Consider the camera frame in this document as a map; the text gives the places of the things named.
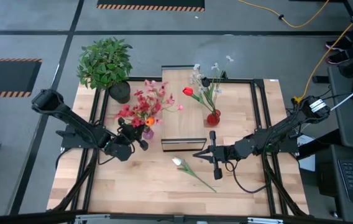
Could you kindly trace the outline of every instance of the yellow and black striped tape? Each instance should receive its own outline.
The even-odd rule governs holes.
[[[0,58],[0,62],[42,62],[40,58]]]
[[[29,97],[29,91],[0,91],[0,97]]]
[[[136,6],[136,5],[120,5],[120,4],[99,4],[98,9],[135,9],[135,10],[157,10],[157,11],[189,11],[204,12],[203,7],[187,7],[187,6]]]

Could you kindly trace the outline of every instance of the orange flower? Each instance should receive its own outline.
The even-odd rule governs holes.
[[[149,117],[149,118],[146,119],[146,126],[150,127],[153,124],[154,124],[154,118]]]

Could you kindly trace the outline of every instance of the wooden box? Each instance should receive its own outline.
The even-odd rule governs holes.
[[[201,151],[207,138],[204,133],[203,111],[201,104],[182,90],[190,87],[198,92],[195,85],[190,84],[192,69],[163,69],[163,82],[170,82],[167,92],[172,93],[176,103],[183,106],[177,113],[163,110],[162,147],[169,151]]]

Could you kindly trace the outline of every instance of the gray floor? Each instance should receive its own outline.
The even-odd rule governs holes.
[[[18,0],[12,3],[0,1],[0,30],[69,30],[77,3],[78,0]],[[284,13],[294,24],[306,21],[321,7],[321,3],[288,0],[261,0],[256,3]],[[77,30],[296,31],[281,23],[275,15],[253,9],[237,0],[206,0],[206,11],[203,13],[109,11],[96,9],[95,5],[95,0],[85,1]],[[343,30],[348,24],[349,16],[342,4],[332,3],[303,30]],[[81,46],[105,37],[108,36],[74,36],[58,86],[66,104],[72,106],[75,97],[78,84],[75,76],[76,66]],[[162,65],[200,63],[204,69],[209,70],[214,62],[221,65],[225,55],[230,55],[235,59],[229,67],[230,77],[279,79],[286,106],[290,106],[292,96],[302,94],[307,78],[324,53],[324,41],[336,38],[225,35],[116,37],[125,38],[126,42],[134,47],[130,53],[134,66],[132,76],[160,76]],[[43,59],[32,94],[34,96],[40,89],[49,88],[51,85],[65,41],[65,35],[0,35],[0,58]],[[322,64],[318,75],[326,75],[326,67]],[[320,95],[327,89],[327,85],[311,84],[308,94]],[[8,212],[39,118],[30,108],[31,99],[32,97],[0,98],[0,215]],[[305,133],[314,137],[321,136],[335,129],[336,125],[335,116],[332,115],[320,124],[309,126]],[[55,131],[64,127],[63,123],[53,118],[48,121],[21,213],[45,210],[55,173],[55,159],[61,143]],[[310,213],[316,217],[327,218],[328,210],[332,209],[330,198],[318,193],[317,187],[313,185],[313,174],[302,176]]]

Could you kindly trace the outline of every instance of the wooden table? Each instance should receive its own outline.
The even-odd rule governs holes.
[[[264,83],[270,117],[272,124],[275,124],[286,117],[282,92],[277,80],[264,80]],[[130,82],[130,84],[131,92],[143,86],[143,82]],[[205,126],[205,131],[207,137],[210,130],[216,131],[217,144],[234,144],[236,140],[253,133],[256,127],[250,85],[222,83],[220,88],[222,94],[218,96],[217,108],[221,111],[221,122],[215,128]],[[94,90],[79,86],[73,111],[88,120],[93,98]],[[261,109],[261,120],[265,121],[259,89],[257,89],[257,98]],[[121,105],[109,99],[105,125],[111,131],[116,129],[114,115],[120,109]],[[203,109],[204,118],[208,113],[209,111]],[[266,190],[256,194],[243,192],[235,183],[232,174],[224,167],[222,167],[224,177],[221,180],[214,180],[212,164],[194,158],[192,152],[162,152],[161,126],[154,126],[154,132],[154,138],[148,141],[147,151],[144,152],[136,144],[136,152],[128,161],[120,162],[114,159],[103,166],[96,167],[89,212],[270,215]],[[74,184],[81,153],[81,149],[72,149],[60,159],[48,208],[56,206]],[[101,161],[108,158],[102,152],[100,156]],[[216,189],[217,193],[212,192],[190,175],[178,171],[172,162],[173,157],[185,159],[196,174]],[[287,153],[279,153],[278,160],[284,187],[298,206],[308,213],[298,163]],[[260,156],[249,156],[240,161],[236,171],[240,183],[249,190],[257,189],[265,183]],[[85,185],[80,192],[78,208],[82,206],[84,192]],[[276,211],[281,213],[277,190],[274,186],[273,196]]]

